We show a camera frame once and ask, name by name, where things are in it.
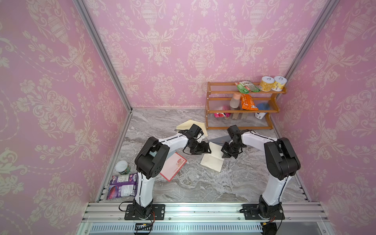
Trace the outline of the grey envelope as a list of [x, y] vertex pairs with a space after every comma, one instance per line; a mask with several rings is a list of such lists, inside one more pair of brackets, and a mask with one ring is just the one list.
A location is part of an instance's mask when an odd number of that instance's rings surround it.
[[230, 143], [231, 141], [232, 138], [230, 136], [223, 136], [209, 140], [209, 142], [220, 146], [223, 146], [226, 142]]

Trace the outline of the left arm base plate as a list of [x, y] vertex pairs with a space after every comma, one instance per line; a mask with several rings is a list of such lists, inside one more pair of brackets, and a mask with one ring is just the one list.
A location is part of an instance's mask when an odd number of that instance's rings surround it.
[[124, 220], [164, 220], [165, 204], [151, 204], [146, 208], [139, 205], [128, 205]]

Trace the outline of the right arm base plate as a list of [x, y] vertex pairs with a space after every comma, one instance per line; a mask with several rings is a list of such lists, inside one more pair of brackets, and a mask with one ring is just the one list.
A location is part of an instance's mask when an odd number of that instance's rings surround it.
[[284, 220], [285, 215], [281, 204], [268, 206], [261, 204], [243, 204], [240, 209], [246, 220]]

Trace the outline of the cream yellow envelope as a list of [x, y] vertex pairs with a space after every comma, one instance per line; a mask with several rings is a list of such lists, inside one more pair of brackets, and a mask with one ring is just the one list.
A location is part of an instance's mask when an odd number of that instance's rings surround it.
[[199, 121], [195, 121], [195, 120], [190, 119], [190, 120], [176, 126], [176, 129], [177, 130], [189, 130], [193, 124], [196, 124], [197, 126], [199, 126], [202, 129], [204, 136], [208, 137], [208, 132], [207, 132], [205, 123], [203, 123], [203, 122], [199, 122]]

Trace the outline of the tan bordered certificate paper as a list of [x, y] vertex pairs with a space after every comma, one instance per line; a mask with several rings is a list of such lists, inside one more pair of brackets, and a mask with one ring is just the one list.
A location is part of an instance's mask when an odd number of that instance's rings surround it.
[[209, 147], [211, 153], [204, 154], [200, 164], [217, 172], [221, 172], [224, 162], [222, 158], [223, 152], [221, 151], [222, 146], [209, 142]]

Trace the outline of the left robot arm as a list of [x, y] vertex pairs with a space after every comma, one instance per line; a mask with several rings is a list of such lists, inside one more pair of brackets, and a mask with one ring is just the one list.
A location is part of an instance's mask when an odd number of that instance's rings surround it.
[[150, 137], [135, 158], [138, 174], [137, 193], [133, 206], [143, 217], [151, 212], [155, 177], [160, 174], [166, 160], [177, 150], [189, 149], [188, 155], [211, 153], [209, 143], [204, 141], [204, 132], [196, 124], [188, 130], [176, 130], [177, 134], [157, 139]]

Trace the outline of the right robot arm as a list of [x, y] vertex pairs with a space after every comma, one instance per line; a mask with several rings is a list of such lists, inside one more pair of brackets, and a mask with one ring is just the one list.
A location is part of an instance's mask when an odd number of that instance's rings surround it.
[[225, 142], [223, 158], [235, 158], [250, 146], [265, 153], [269, 179], [259, 197], [258, 215], [263, 219], [284, 219], [281, 198], [291, 177], [301, 168], [294, 148], [287, 138], [273, 139], [253, 130], [240, 130], [236, 125], [227, 129], [230, 141]]

